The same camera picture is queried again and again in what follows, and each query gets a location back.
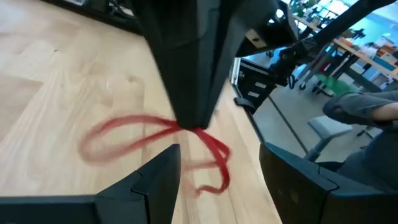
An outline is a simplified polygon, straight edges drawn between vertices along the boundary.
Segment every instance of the gray sleeve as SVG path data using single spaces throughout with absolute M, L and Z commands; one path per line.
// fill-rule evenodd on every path
M 395 121 L 375 122 L 371 119 L 374 109 L 398 101 L 398 91 L 386 93 L 345 93 L 332 98 L 323 112 L 332 119 L 346 124 L 362 124 L 382 129 L 394 128 Z

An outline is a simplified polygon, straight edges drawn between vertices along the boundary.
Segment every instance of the person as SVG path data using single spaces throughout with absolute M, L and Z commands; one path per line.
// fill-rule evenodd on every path
M 336 171 L 386 193 L 398 191 L 398 91 L 344 93 L 323 112 L 336 121 L 382 129 L 365 150 L 352 153 Z

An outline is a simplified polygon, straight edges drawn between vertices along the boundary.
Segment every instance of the cable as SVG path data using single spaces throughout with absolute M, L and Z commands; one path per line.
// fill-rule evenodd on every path
M 104 136 L 106 133 L 112 131 L 113 129 L 134 123 L 158 124 L 161 126 L 165 126 L 165 129 L 153 135 L 146 136 L 135 142 L 129 143 L 128 145 L 125 146 L 107 147 L 106 150 L 102 151 L 98 150 L 94 151 L 92 147 L 90 147 L 91 143 L 95 139 Z M 183 129 L 178 126 L 176 121 L 163 119 L 156 116 L 127 115 L 127 116 L 117 117 L 92 127 L 83 136 L 83 139 L 80 141 L 78 152 L 80 153 L 81 158 L 88 163 L 95 164 L 102 162 L 110 162 L 117 158 L 125 156 L 126 154 L 134 152 L 138 150 L 140 147 L 152 141 L 161 139 L 163 137 L 166 137 L 173 133 L 177 133 L 182 130 Z M 204 130 L 200 128 L 195 128 L 187 131 L 195 133 L 205 143 L 205 145 L 210 150 L 215 159 L 213 161 L 200 161 L 200 162 L 188 161 L 187 164 L 183 167 L 183 172 L 197 170 L 197 169 L 218 167 L 222 177 L 221 187 L 216 188 L 209 185 L 202 185 L 198 189 L 195 189 L 195 194 L 196 196 L 199 196 L 203 191 L 210 192 L 213 194 L 221 194 L 228 188 L 229 183 L 231 182 L 229 171 L 226 165 L 227 161 L 231 156 L 231 151 L 229 150 L 228 146 L 226 146 L 219 140 L 215 139 L 213 136 L 207 134 L 206 132 L 204 132 Z M 188 186 L 193 188 L 193 184 L 189 183 Z

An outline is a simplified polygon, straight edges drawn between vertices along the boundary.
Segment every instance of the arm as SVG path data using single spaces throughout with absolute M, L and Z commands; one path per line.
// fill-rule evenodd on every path
M 332 119 L 346 124 L 391 128 L 398 120 L 398 91 L 387 93 L 346 93 L 323 107 Z

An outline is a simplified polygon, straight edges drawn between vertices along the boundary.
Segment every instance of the light wood surface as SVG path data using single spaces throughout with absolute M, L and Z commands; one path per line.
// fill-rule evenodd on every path
M 320 31 L 321 29 L 319 29 L 317 26 L 315 26 L 314 24 L 307 22 L 304 18 L 301 18 L 299 16 L 293 15 L 293 18 L 299 22 L 301 22 L 302 24 L 306 25 L 307 27 L 313 29 L 315 32 Z
M 302 24 L 304 24 L 304 25 L 310 27 L 311 29 L 315 30 L 315 32 L 320 31 L 319 28 L 317 28 L 313 24 L 307 22 L 304 18 L 301 18 L 301 17 L 296 16 L 296 15 L 293 15 L 293 17 L 294 17 L 294 19 L 296 19 L 297 21 L 301 22 Z M 355 50 L 352 47 L 344 44 L 342 41 L 340 41 L 338 39 L 334 39 L 333 43 L 338 45 L 342 49 L 349 51 L 353 55 L 359 57 L 359 59 L 363 60 L 364 62 L 369 63 L 372 66 L 375 66 L 381 73 L 383 73 L 385 75 L 390 75 L 395 80 L 398 80 L 398 70 L 391 71 L 391 70 L 386 69 L 385 67 L 383 67 L 379 63 L 377 63 L 377 62 L 373 61 L 372 59 L 370 59 L 368 56 L 362 54 L 361 52 L 358 52 L 357 50 Z
M 106 118 L 150 113 L 172 118 L 155 62 L 142 37 L 38 0 L 0 1 L 0 194 L 95 194 L 172 143 L 183 158 L 210 158 L 186 132 L 103 166 L 77 153 L 82 134 Z M 231 185 L 220 196 L 177 199 L 173 223 L 280 223 L 259 164 L 259 140 L 226 84 L 208 132 L 232 151 Z M 135 125 L 102 143 L 131 141 L 159 127 Z M 216 169 L 190 174 L 220 184 Z

